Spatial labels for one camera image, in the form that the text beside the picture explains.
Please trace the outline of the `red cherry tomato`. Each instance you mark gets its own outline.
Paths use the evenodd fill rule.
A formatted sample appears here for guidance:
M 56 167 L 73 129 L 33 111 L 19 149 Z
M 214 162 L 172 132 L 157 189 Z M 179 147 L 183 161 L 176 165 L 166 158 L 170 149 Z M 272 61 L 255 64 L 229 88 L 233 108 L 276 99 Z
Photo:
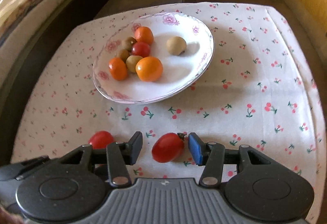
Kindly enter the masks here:
M 134 56 L 141 56 L 142 58 L 150 55 L 151 48 L 145 42 L 136 42 L 131 49 L 131 54 Z
M 104 149 L 114 141 L 114 137 L 109 132 L 99 131 L 89 139 L 88 144 L 90 144 L 93 149 Z

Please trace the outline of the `oval red tomato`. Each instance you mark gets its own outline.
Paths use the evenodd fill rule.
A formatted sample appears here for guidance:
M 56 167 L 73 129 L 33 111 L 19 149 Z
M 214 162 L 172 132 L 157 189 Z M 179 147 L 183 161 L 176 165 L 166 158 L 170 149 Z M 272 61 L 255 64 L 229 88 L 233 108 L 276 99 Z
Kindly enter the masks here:
M 164 134 L 153 145 L 152 158 L 159 163 L 174 161 L 184 152 L 184 139 L 184 133 Z

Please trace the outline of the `orange tangerine front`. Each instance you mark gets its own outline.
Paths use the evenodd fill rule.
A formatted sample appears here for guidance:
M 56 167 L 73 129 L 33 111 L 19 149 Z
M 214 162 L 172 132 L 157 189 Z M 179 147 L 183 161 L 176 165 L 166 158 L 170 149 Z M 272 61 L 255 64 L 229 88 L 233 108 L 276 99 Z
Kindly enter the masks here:
M 136 65 L 136 74 L 143 82 L 155 82 L 163 73 L 163 65 L 156 57 L 145 57 Z

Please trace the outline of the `small tan longan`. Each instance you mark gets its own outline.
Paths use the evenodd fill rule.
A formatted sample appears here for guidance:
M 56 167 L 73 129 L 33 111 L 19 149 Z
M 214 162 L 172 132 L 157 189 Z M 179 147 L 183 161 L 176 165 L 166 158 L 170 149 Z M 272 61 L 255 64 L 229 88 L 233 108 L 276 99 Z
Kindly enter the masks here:
M 136 73 L 136 65 L 141 59 L 143 59 L 142 56 L 134 56 L 134 55 L 131 55 L 127 58 L 126 67 L 131 73 Z

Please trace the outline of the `brown longan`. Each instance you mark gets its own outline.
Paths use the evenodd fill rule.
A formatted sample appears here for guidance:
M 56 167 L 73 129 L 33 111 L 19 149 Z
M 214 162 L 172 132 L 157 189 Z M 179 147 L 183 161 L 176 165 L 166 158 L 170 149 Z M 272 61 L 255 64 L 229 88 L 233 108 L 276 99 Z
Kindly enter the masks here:
M 126 62 L 129 56 L 130 56 L 130 52 L 126 49 L 122 49 L 118 51 L 116 54 L 116 57 L 120 58 L 124 63 Z

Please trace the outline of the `small orange tangerine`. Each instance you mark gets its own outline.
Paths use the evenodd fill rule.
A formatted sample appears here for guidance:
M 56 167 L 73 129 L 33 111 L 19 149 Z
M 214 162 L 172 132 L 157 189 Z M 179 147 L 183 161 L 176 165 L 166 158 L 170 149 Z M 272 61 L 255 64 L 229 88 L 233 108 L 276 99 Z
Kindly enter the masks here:
M 134 38 L 137 42 L 147 43 L 150 46 L 154 41 L 154 36 L 151 29 L 145 26 L 140 26 L 135 30 Z

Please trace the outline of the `pale tan longan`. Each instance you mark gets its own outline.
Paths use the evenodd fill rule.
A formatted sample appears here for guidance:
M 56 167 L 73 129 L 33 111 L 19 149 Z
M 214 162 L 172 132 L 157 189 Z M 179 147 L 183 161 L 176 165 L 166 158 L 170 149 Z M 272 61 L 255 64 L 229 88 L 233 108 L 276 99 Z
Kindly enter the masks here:
M 182 54 L 187 47 L 186 41 L 182 37 L 171 37 L 167 40 L 166 49 L 170 55 L 178 56 Z

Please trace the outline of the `cherry print tablecloth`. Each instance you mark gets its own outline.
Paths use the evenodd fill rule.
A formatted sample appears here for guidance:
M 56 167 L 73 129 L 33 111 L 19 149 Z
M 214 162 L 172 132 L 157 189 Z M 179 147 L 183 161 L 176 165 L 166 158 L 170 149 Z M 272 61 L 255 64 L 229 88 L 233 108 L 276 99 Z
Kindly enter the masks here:
M 174 13 L 195 16 L 211 30 L 215 54 L 199 80 L 167 100 L 123 105 L 95 88 L 92 66 L 111 36 L 126 24 L 133 33 L 142 16 L 167 12 L 161 23 L 177 28 Z M 143 133 L 142 154 L 132 176 L 194 177 L 202 168 L 185 152 L 175 162 L 151 157 L 169 132 L 197 133 L 236 149 L 248 144 L 308 180 L 315 200 L 307 216 L 320 215 L 326 174 L 326 131 L 316 82 L 289 20 L 270 6 L 182 3 L 115 14 L 75 28 L 45 67 L 28 100 L 12 162 L 41 155 L 58 158 L 100 130 L 127 140 Z

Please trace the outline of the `white floral plate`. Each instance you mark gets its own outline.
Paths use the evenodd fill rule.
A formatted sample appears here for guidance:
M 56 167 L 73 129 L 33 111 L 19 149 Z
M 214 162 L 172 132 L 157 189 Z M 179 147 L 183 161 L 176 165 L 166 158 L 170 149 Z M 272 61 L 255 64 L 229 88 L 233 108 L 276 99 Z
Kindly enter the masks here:
M 109 71 L 109 62 L 121 55 L 123 41 L 132 30 L 148 27 L 153 43 L 147 58 L 142 58 L 142 70 L 162 74 L 155 81 L 143 81 L 137 73 L 118 81 Z M 149 104 L 172 97 L 190 87 L 208 68 L 215 52 L 215 40 L 209 28 L 199 19 L 179 13 L 157 13 L 140 17 L 122 26 L 100 51 L 93 64 L 93 82 L 108 100 L 122 104 Z

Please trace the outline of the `bed with beige mattress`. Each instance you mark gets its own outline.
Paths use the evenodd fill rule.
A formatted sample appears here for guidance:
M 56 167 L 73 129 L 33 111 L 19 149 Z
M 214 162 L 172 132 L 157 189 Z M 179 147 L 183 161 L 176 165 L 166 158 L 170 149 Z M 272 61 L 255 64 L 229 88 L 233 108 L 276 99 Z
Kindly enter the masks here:
M 1 35 L 1 85 L 18 71 L 20 57 L 27 42 L 46 20 L 68 0 L 36 0 L 18 17 L 4 35 Z

